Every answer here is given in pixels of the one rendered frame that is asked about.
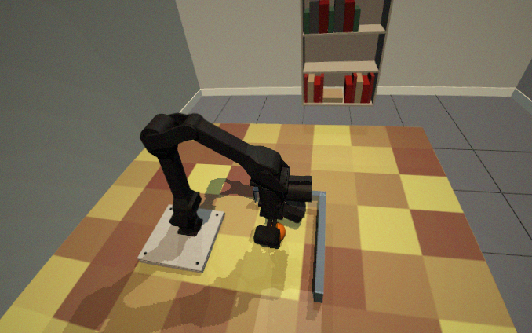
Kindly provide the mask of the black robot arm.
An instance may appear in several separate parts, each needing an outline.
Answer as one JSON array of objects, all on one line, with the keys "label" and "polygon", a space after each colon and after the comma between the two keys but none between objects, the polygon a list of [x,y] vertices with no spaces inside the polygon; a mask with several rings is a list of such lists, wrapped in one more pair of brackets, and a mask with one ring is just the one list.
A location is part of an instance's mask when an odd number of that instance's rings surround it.
[{"label": "black robot arm", "polygon": [[284,192],[278,220],[284,217],[300,223],[305,202],[312,202],[312,176],[290,175],[290,167],[277,151],[250,145],[202,115],[157,114],[140,133],[140,140],[159,159],[173,195],[169,223],[178,226],[180,235],[197,236],[203,222],[197,215],[202,199],[199,192],[191,190],[177,150],[178,144],[184,141],[195,140],[241,165],[251,176],[249,186],[258,187],[262,202],[277,203]]}]

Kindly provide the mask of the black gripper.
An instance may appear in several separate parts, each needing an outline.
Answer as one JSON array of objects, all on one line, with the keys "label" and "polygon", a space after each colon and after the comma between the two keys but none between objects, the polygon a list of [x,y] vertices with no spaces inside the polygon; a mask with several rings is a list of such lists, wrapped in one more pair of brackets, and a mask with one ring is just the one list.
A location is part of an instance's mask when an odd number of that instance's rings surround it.
[{"label": "black gripper", "polygon": [[268,219],[268,222],[267,226],[258,225],[256,227],[253,237],[255,243],[274,247],[279,245],[280,229],[276,228],[276,222],[279,209],[281,209],[283,195],[284,192],[282,192],[281,200],[273,204],[264,203],[259,199],[258,206],[261,207],[259,215]]}]

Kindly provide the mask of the low clear walls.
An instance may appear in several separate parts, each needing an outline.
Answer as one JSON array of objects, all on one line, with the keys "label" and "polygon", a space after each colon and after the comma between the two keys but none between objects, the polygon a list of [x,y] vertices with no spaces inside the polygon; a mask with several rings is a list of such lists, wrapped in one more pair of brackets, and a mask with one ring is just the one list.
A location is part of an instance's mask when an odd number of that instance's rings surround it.
[{"label": "low clear walls", "polygon": [[[256,203],[258,203],[259,199],[260,199],[259,192],[254,192],[254,196],[255,196]],[[305,202],[306,207],[317,207],[317,208],[319,208],[319,197],[320,196],[313,196],[311,203]]]}]

